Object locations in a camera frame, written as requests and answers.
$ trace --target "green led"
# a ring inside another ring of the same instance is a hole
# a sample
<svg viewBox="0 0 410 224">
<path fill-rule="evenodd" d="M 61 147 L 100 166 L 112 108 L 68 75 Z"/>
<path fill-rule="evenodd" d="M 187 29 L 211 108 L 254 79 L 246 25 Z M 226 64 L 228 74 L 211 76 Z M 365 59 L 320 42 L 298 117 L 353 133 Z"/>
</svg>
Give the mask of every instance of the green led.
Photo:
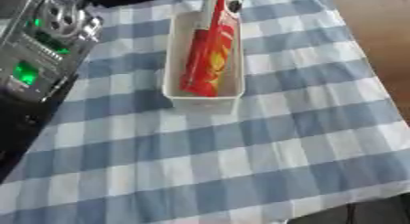
<svg viewBox="0 0 410 224">
<path fill-rule="evenodd" d="M 38 71 L 26 61 L 20 61 L 13 70 L 13 77 L 17 80 L 32 85 L 38 76 Z"/>
<path fill-rule="evenodd" d="M 69 54 L 70 52 L 68 49 L 62 48 L 62 49 L 57 50 L 57 53 L 58 54 Z"/>
<path fill-rule="evenodd" d="M 40 19 L 34 20 L 34 25 L 35 25 L 36 27 L 40 27 L 40 26 L 41 26 L 41 20 L 40 20 Z"/>
</svg>

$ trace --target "pringles can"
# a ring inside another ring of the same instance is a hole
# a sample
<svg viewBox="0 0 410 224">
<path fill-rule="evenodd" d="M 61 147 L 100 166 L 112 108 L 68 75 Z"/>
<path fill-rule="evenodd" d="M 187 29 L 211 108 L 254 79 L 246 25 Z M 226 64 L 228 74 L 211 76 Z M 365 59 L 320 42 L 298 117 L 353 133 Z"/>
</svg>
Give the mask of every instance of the pringles can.
<svg viewBox="0 0 410 224">
<path fill-rule="evenodd" d="M 204 0 L 180 88 L 199 96 L 218 95 L 231 53 L 243 0 Z"/>
</svg>

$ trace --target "table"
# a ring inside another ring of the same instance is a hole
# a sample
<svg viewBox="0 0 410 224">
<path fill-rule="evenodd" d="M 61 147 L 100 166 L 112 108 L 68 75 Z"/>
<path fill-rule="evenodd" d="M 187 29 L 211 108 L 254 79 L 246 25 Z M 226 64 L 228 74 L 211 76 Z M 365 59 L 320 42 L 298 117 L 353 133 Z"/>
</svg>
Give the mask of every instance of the table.
<svg viewBox="0 0 410 224">
<path fill-rule="evenodd" d="M 233 115 L 161 94 L 169 19 L 96 9 L 102 43 L 0 186 L 0 223 L 269 223 L 410 190 L 408 126 L 331 0 L 246 0 Z"/>
</svg>

